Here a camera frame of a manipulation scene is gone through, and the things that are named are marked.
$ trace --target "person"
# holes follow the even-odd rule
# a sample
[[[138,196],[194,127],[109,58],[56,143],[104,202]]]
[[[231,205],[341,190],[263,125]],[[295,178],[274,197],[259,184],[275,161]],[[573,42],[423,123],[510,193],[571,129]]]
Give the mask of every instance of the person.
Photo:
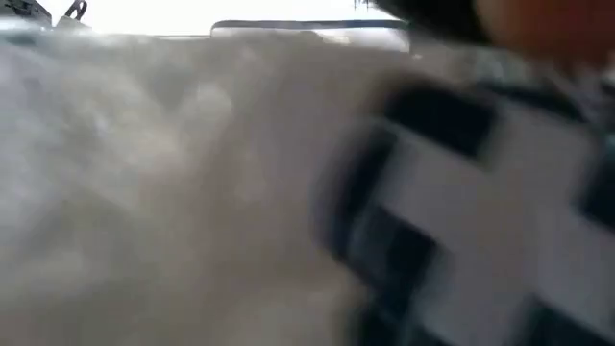
[[[366,0],[429,31],[533,60],[603,67],[615,48],[612,0]]]
[[[604,66],[615,50],[615,1],[475,0],[496,44],[535,59]]]

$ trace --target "blurry object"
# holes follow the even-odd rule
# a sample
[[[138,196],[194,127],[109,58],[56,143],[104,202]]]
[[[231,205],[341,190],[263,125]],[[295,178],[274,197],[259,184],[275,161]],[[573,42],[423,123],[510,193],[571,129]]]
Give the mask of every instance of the blurry object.
[[[86,14],[87,11],[87,1],[86,0],[75,0],[75,2],[68,8],[64,16],[75,20],[81,20],[81,18]]]
[[[51,27],[51,13],[36,0],[0,0],[0,14],[17,15],[34,21],[42,27]]]
[[[66,13],[60,18],[56,24],[59,29],[88,29],[89,27],[81,22],[81,18],[86,14],[87,2],[85,0],[75,0],[68,8]]]
[[[212,37],[258,33],[297,34],[314,32],[325,40],[408,52],[407,25],[400,20],[224,20],[211,27]]]
[[[297,33],[0,44],[3,344],[614,344],[608,138]]]

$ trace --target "bright light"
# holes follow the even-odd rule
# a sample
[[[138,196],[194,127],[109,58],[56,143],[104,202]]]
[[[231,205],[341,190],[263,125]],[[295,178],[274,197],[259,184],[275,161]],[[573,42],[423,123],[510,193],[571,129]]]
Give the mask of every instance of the bright light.
[[[54,22],[72,0],[40,0]],[[208,35],[220,20],[393,19],[353,0],[87,0],[84,24],[101,33]]]

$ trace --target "black stripe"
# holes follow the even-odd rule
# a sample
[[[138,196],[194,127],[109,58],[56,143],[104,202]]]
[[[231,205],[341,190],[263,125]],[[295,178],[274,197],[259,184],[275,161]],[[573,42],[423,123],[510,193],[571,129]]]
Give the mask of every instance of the black stripe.
[[[372,199],[396,144],[394,134],[377,129],[345,168],[338,196],[333,196],[332,229],[326,236],[327,245],[340,260],[346,259],[357,218]]]
[[[472,160],[479,158],[496,120],[492,108],[431,86],[396,93],[384,116]]]
[[[424,328],[414,331],[408,346],[449,346]]]
[[[351,335],[356,346],[394,346],[400,324],[381,313],[377,305],[369,304],[359,313],[357,333]]]
[[[582,196],[580,208],[585,216],[615,232],[615,145],[609,141]]]
[[[613,346],[563,313],[536,303],[514,346]]]
[[[381,309],[400,320],[412,293],[423,284],[437,245],[425,232],[382,207],[369,210],[366,218],[361,227],[363,244],[353,255],[351,268],[378,292]]]

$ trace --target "checkered pattern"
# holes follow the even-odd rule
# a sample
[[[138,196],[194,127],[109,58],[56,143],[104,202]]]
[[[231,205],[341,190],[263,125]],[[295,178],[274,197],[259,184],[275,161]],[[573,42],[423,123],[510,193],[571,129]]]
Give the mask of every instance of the checkered pattern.
[[[389,99],[327,244],[373,291],[359,345],[615,344],[615,148],[565,99]]]

